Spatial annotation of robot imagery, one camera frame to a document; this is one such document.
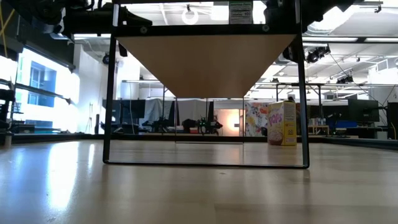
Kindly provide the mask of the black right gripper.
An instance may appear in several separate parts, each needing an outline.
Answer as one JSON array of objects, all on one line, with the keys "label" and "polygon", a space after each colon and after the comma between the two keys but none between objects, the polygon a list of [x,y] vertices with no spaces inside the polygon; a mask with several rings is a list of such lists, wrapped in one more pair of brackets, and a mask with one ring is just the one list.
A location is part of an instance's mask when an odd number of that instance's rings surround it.
[{"label": "black right gripper", "polygon": [[299,22],[296,0],[265,0],[264,17],[269,26],[293,26]]}]

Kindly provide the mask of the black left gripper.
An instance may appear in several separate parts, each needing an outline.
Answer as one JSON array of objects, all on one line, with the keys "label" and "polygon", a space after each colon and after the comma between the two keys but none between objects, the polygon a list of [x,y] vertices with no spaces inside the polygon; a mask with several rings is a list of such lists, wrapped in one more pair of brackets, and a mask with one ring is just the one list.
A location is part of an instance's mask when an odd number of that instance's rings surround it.
[{"label": "black left gripper", "polygon": [[[87,6],[67,6],[66,15],[63,17],[63,33],[110,34],[113,30],[113,6],[108,2],[92,11],[89,11]],[[119,13],[119,25],[152,26],[152,21],[129,11],[122,11]]]}]

